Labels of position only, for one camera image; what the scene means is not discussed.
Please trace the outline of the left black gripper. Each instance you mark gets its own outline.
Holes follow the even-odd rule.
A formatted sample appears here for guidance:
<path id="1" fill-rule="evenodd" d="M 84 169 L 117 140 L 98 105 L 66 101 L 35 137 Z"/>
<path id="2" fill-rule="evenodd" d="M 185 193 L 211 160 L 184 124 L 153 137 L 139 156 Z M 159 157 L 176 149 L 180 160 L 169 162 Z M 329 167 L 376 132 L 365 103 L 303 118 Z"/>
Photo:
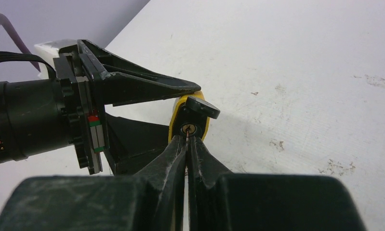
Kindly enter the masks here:
<path id="1" fill-rule="evenodd" d="M 79 167 L 103 171 L 100 153 L 114 175 L 132 175 L 168 145 L 169 126 L 105 115 L 104 105 L 129 105 L 181 97 L 200 91 L 197 83 L 150 71 L 89 40 L 56 43 L 60 84 L 70 142 Z"/>

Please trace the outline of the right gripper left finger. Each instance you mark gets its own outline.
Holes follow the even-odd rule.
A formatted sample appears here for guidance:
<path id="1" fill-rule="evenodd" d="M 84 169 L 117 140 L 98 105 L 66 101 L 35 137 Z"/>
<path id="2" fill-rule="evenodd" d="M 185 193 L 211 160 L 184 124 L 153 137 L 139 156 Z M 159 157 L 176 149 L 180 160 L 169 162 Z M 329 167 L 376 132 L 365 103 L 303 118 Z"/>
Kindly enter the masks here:
<path id="1" fill-rule="evenodd" d="M 187 142 L 175 135 L 164 151 L 134 174 L 146 181 L 142 231 L 181 231 Z"/>

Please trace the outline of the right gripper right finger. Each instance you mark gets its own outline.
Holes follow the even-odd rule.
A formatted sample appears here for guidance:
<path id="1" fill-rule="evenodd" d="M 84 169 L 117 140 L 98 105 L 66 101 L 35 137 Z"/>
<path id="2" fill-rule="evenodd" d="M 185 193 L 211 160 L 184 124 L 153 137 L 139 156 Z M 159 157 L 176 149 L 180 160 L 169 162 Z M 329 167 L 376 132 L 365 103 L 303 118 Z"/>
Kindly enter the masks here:
<path id="1" fill-rule="evenodd" d="M 218 179 L 232 171 L 217 160 L 199 137 L 188 141 L 188 205 L 191 231 L 216 231 L 224 221 Z"/>

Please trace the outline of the yellow black padlock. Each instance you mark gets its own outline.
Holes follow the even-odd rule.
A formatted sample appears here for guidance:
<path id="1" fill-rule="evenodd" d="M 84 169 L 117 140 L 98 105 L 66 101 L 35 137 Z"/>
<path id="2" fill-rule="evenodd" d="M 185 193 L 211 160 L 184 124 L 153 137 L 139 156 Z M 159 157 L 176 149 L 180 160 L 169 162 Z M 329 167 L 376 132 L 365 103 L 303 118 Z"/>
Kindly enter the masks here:
<path id="1" fill-rule="evenodd" d="M 220 109 L 206 101 L 202 91 L 177 98 L 169 123 L 168 141 L 175 135 L 195 136 L 204 140 L 210 119 L 217 119 L 219 115 Z"/>

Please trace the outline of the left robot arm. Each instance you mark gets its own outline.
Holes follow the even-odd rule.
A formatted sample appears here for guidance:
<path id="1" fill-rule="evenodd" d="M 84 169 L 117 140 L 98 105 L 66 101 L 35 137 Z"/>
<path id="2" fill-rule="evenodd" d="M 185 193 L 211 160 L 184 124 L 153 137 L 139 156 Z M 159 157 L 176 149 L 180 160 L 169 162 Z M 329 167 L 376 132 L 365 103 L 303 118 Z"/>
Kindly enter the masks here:
<path id="1" fill-rule="evenodd" d="M 122 106 L 178 98 L 201 87 L 155 73 L 80 39 L 64 47 L 47 79 L 0 82 L 0 164 L 74 146 L 79 167 L 133 174 L 166 147 L 168 127 L 116 117 Z"/>

